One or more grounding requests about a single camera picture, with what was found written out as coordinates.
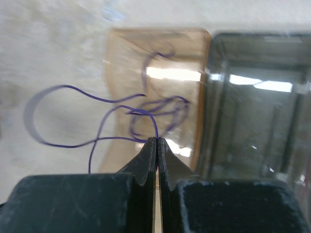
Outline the grey transparent bin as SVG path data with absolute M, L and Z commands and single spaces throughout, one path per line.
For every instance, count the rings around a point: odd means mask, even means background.
M 197 173 L 304 181 L 310 156 L 310 33 L 214 36 Z

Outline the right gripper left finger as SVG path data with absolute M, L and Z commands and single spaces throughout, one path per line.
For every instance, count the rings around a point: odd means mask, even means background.
M 156 140 L 115 173 L 21 179 L 0 208 L 3 233 L 152 233 Z

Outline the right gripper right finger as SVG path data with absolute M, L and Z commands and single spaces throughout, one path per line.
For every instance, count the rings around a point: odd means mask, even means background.
M 205 180 L 157 143 L 165 233 L 308 233 L 310 224 L 285 182 Z

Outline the orange transparent bin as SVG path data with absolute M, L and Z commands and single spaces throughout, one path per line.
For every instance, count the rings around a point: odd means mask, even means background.
M 155 131 L 195 169 L 203 130 L 204 82 L 211 44 L 202 28 L 122 28 L 106 37 L 104 81 L 114 99 L 133 94 L 125 105 L 154 115 L 115 111 L 115 135 L 100 171 L 115 171 L 142 148 Z

